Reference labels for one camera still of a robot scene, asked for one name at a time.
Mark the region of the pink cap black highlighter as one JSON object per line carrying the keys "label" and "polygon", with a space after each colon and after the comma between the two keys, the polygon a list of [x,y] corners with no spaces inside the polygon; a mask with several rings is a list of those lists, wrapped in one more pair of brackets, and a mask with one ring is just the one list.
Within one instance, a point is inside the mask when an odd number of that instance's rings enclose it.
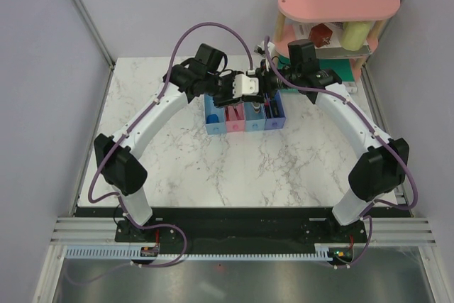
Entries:
{"label": "pink cap black highlighter", "polygon": [[264,111],[267,119],[271,118],[270,108],[268,105],[264,105]]}

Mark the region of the grey white eraser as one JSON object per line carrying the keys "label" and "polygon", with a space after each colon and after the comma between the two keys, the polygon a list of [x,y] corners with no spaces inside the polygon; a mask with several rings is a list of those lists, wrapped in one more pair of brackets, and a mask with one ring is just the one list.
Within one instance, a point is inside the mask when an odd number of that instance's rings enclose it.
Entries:
{"label": "grey white eraser", "polygon": [[251,103],[251,106],[252,106],[252,108],[253,108],[253,110],[254,110],[255,112],[260,112],[261,104],[256,103],[256,102],[252,102],[252,103]]}

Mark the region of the red gel pen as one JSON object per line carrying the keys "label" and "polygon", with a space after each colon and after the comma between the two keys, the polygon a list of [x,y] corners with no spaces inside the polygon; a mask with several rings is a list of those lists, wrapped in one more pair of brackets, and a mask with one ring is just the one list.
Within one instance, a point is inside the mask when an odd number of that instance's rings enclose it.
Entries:
{"label": "red gel pen", "polygon": [[241,120],[241,117],[240,117],[239,111],[238,111],[238,109],[237,109],[237,107],[236,107],[236,106],[234,106],[234,107],[233,107],[233,112],[234,112],[234,114],[235,114],[235,118],[234,118],[234,120],[235,120],[235,121],[239,121],[239,120]]}

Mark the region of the blue cap black highlighter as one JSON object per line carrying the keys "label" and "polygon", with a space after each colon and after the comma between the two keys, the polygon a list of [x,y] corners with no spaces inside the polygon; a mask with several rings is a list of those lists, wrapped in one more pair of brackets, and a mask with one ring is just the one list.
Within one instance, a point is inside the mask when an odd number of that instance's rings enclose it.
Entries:
{"label": "blue cap black highlighter", "polygon": [[270,107],[270,116],[272,118],[280,117],[279,107],[278,107],[276,101],[270,101],[269,107]]}

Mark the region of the pink drawer bin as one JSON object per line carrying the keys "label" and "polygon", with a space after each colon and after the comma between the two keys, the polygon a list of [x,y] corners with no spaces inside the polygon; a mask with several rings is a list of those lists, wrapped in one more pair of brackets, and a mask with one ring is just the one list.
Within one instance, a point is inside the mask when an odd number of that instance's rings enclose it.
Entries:
{"label": "pink drawer bin", "polygon": [[245,130],[245,112],[244,112],[244,106],[243,104],[238,104],[235,105],[239,111],[241,120],[235,121],[235,114],[233,112],[233,107],[234,106],[228,106],[230,107],[230,116],[231,116],[231,121],[226,121],[226,130],[228,133],[235,133],[235,132],[241,132]]}

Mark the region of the purple drawer bin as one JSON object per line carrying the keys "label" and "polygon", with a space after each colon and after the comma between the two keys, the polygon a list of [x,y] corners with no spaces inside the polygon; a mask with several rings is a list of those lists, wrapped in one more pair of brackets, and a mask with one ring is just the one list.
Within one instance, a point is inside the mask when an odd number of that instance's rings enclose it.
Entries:
{"label": "purple drawer bin", "polygon": [[285,112],[284,112],[284,106],[282,103],[282,97],[280,92],[277,92],[275,97],[273,99],[268,99],[265,101],[264,105],[270,104],[270,101],[276,101],[277,105],[279,107],[279,112],[280,112],[280,117],[278,118],[270,118],[270,119],[265,119],[265,130],[277,130],[277,129],[282,129],[284,127],[285,121],[287,119]]}

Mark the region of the light blue drawer bin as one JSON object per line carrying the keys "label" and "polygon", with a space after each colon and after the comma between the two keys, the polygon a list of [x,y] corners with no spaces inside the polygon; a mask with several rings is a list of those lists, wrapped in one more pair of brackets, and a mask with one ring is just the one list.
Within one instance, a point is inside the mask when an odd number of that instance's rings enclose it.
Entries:
{"label": "light blue drawer bin", "polygon": [[204,96],[205,127],[209,135],[226,133],[225,109],[214,106],[214,100],[209,95]]}

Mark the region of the blue grey eraser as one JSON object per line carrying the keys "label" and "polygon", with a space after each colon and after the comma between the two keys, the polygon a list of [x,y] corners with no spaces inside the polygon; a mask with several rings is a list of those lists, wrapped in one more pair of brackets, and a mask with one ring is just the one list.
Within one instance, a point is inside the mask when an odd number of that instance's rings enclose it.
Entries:
{"label": "blue grey eraser", "polygon": [[216,114],[210,114],[206,117],[207,124],[215,124],[219,122],[219,118]]}

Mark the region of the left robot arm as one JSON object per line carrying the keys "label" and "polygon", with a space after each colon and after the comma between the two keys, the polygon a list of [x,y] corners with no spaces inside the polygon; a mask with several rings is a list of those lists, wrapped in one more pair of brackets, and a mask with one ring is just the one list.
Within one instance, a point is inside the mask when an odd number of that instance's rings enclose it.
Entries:
{"label": "left robot arm", "polygon": [[110,195],[118,199],[139,241],[149,241],[156,231],[143,189],[148,172],[140,163],[155,135],[196,97],[209,95],[224,107],[258,93],[254,70],[221,75],[218,67],[226,59],[220,50],[200,45],[195,57],[170,64],[157,93],[122,129],[110,136],[101,133],[94,140],[95,175],[112,187]]}

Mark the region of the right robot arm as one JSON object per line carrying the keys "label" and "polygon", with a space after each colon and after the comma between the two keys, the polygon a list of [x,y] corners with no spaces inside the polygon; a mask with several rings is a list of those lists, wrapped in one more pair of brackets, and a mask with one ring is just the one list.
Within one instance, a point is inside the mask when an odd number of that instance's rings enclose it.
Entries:
{"label": "right robot arm", "polygon": [[358,159],[348,175],[348,191],[325,223],[326,236],[339,242],[374,204],[385,202],[385,194],[405,180],[415,183],[407,166],[409,144],[403,138],[393,139],[366,116],[337,73],[321,68],[311,41],[296,40],[289,47],[293,56],[284,67],[274,62],[275,46],[268,38],[256,47],[264,57],[260,75],[266,91],[273,94],[278,89],[295,89],[306,96],[334,122]]}

